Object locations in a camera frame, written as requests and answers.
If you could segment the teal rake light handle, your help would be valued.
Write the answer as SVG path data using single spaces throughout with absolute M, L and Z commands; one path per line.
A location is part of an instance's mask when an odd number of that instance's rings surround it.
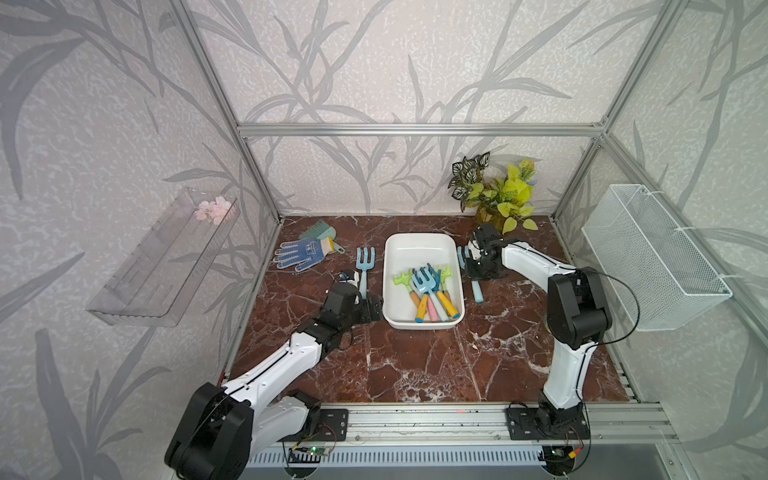
M 472 252 L 469 246 L 468 245 L 459 246 L 457 248 L 457 257 L 458 257 L 460 268 L 466 274 L 468 274 L 468 261 L 473 259 Z M 471 287 L 472 287 L 472 292 L 474 296 L 474 301 L 478 304 L 483 303 L 484 296 L 482 293 L 480 283 L 477 280 L 472 280 Z

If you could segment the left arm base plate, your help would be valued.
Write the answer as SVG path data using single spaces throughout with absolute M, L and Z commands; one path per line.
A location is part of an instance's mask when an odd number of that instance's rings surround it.
M 349 410 L 345 408 L 320 407 L 312 409 L 301 429 L 280 438 L 284 442 L 341 442 L 346 440 L 349 426 Z

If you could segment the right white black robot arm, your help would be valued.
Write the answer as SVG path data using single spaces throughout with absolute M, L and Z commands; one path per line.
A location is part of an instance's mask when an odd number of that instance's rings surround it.
M 612 325 L 600 275 L 557 261 L 523 241 L 491 240 L 482 249 L 473 241 L 459 247 L 457 255 L 473 281 L 500 279 L 510 270 L 545 291 L 554 352 L 540 406 L 557 413 L 580 406 L 591 357 Z

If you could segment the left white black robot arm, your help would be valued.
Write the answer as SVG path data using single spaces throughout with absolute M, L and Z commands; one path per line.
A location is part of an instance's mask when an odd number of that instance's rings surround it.
M 180 479 L 237 479 L 249 460 L 285 437 L 311 436 L 320 403 L 298 390 L 297 377 L 338 349 L 356 325 L 382 318 L 383 299 L 335 282 L 319 312 L 265 360 L 221 386 L 205 383 L 191 396 L 164 456 Z

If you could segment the blue rake pink handle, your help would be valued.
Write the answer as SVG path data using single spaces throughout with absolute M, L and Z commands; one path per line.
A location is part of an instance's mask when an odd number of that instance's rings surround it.
M 425 321 L 439 322 L 440 317 L 437 313 L 437 310 L 434 306 L 432 299 L 430 298 L 430 295 L 424 294 L 422 296 L 422 300 L 423 300 L 423 303 L 426 305 Z

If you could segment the blue rake yellow handle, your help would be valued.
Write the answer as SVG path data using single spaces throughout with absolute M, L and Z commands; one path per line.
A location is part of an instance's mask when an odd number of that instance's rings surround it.
M 421 299 L 420 305 L 417 307 L 415 321 L 417 323 L 423 323 L 425 321 L 426 305 L 423 303 L 422 296 L 424 294 L 430 295 L 428 290 L 428 276 L 426 275 L 426 269 L 424 267 L 421 267 L 418 270 L 412 270 L 412 283 L 414 289 L 419 292 Z

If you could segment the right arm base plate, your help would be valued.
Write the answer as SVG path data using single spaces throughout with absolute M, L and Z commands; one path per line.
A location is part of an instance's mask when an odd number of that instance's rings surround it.
M 591 439 L 584 403 L 557 409 L 546 400 L 536 406 L 512 402 L 505 409 L 505 423 L 511 440 Z

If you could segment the white storage box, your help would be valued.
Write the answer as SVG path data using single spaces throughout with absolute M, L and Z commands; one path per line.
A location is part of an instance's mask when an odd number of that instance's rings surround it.
M 446 290 L 459 312 L 459 317 L 446 322 L 417 323 L 417 307 L 405 287 L 395 285 L 393 277 L 406 270 L 426 269 L 430 264 L 436 272 L 444 265 L 450 267 Z M 383 316 L 390 326 L 401 330 L 446 330 L 457 326 L 466 313 L 465 295 L 454 240 L 446 234 L 399 233 L 390 236 L 385 244 L 383 263 Z

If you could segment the light blue hand rake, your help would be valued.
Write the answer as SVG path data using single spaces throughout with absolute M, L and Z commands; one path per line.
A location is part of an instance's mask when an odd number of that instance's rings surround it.
M 374 247 L 358 247 L 356 268 L 360 271 L 359 291 L 361 298 L 367 298 L 367 272 L 372 270 L 375 265 L 376 251 Z

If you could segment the teal rake white handle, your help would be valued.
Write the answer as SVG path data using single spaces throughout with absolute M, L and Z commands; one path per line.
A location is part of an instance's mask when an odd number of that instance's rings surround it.
M 435 305 L 437 314 L 442 322 L 446 322 L 449 320 L 449 318 L 441 301 L 437 296 L 437 292 L 438 292 L 437 275 L 436 275 L 436 271 L 430 264 L 427 264 L 426 275 L 428 276 L 428 290 L 430 293 L 430 297 Z

